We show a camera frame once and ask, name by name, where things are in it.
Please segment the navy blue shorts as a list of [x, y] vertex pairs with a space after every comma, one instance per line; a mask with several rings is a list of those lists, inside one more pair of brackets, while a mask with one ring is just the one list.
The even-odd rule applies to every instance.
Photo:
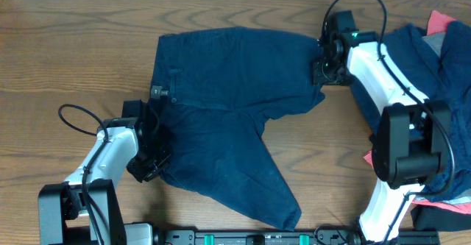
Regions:
[[315, 38], [245, 27], [163, 35], [150, 99], [171, 157], [161, 178], [292, 231], [301, 208], [266, 148], [268, 120], [307, 113], [324, 94], [311, 82]]

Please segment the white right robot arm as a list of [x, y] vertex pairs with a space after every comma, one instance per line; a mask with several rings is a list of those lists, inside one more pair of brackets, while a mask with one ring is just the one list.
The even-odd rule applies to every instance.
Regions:
[[313, 83], [358, 81], [380, 115], [372, 146], [378, 180], [349, 242], [390, 244], [412, 200], [454, 163], [447, 136], [450, 108], [414, 87], [375, 32], [326, 32], [320, 46], [324, 54], [314, 63]]

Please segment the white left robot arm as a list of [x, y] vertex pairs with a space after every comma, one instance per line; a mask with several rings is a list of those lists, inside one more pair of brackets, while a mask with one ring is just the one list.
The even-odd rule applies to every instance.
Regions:
[[158, 177], [171, 151], [157, 113], [141, 100], [126, 101], [121, 117], [98, 121], [96, 142], [63, 182], [38, 194], [41, 244], [153, 244], [150, 223], [123, 221], [116, 187], [124, 172], [138, 182]]

